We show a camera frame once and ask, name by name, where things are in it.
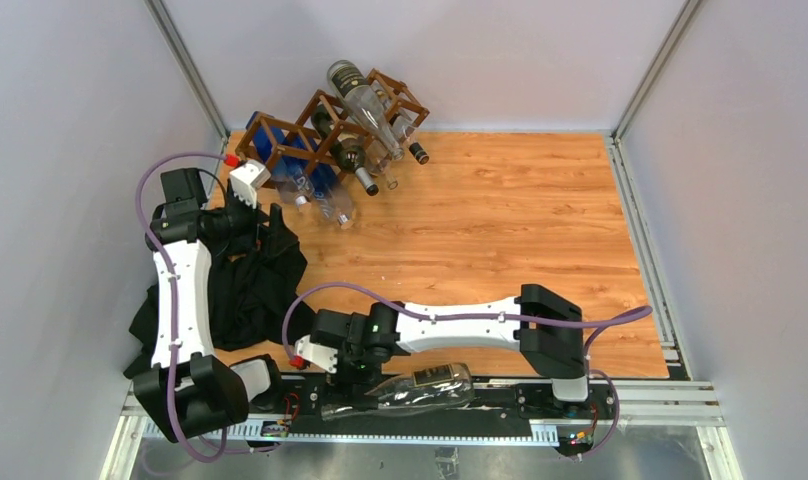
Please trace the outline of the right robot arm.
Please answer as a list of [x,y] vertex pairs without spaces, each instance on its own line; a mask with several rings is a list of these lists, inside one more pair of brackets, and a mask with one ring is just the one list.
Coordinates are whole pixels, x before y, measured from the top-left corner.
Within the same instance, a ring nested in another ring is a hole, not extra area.
[[537,284],[518,295],[470,305],[375,302],[368,314],[320,310],[294,353],[332,375],[346,395],[362,396],[394,356],[451,348],[521,354],[552,383],[551,403],[576,417],[591,403],[579,306]]

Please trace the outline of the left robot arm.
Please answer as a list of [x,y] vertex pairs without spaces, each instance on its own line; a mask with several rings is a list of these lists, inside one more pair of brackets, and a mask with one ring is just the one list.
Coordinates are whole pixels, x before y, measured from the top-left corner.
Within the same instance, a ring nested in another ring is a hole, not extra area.
[[245,422],[253,404],[278,411],[286,386],[268,355],[233,366],[214,353],[210,327],[209,275],[213,249],[233,240],[274,242],[280,253],[296,244],[279,207],[260,209],[257,190],[271,177],[259,162],[232,170],[223,207],[208,201],[197,170],[161,175],[165,201],[147,225],[146,243],[158,274],[158,316],[149,368],[134,377],[133,390],[152,421],[172,443]]

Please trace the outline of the clear bottle dark label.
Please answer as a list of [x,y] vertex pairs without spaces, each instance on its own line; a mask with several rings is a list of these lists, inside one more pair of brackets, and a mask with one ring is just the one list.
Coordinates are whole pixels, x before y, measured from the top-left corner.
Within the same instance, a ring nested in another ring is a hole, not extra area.
[[464,407],[475,400],[474,382],[464,363],[448,363],[388,378],[369,391],[337,394],[320,408],[324,421],[355,416],[407,417]]
[[386,120],[380,99],[359,68],[351,61],[338,60],[329,66],[326,78],[354,121],[381,143],[392,160],[400,160],[403,148]]

